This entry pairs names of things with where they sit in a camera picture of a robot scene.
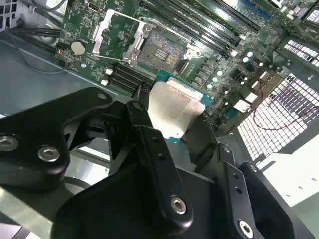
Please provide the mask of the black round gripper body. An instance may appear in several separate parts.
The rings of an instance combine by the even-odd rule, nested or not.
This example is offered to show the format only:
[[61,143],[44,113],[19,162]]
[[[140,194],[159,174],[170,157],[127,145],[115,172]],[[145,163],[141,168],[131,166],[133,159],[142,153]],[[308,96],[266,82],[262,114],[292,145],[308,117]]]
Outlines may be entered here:
[[[179,175],[194,210],[181,239],[228,239],[225,210],[216,185],[184,170]],[[153,190],[143,170],[131,165],[69,199],[57,212],[53,239],[171,239],[159,218]]]

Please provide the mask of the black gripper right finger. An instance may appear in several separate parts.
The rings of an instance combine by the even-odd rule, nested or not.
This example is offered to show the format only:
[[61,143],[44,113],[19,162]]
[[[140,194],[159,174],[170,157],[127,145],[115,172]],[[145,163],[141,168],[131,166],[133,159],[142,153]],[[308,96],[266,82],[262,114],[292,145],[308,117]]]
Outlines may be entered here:
[[214,182],[219,239],[312,239],[314,235],[251,162],[236,165],[211,125],[196,119],[186,132],[195,172]]

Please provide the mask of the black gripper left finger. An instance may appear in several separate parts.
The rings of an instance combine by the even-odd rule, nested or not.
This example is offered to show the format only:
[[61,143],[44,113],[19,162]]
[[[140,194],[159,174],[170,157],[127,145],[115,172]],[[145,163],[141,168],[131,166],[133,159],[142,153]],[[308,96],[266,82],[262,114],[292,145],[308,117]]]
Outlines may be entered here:
[[194,220],[179,172],[163,135],[153,128],[138,101],[113,101],[94,87],[85,88],[0,121],[0,183],[30,191],[58,187],[70,151],[94,138],[107,139],[119,168],[145,173],[169,234],[182,234]]

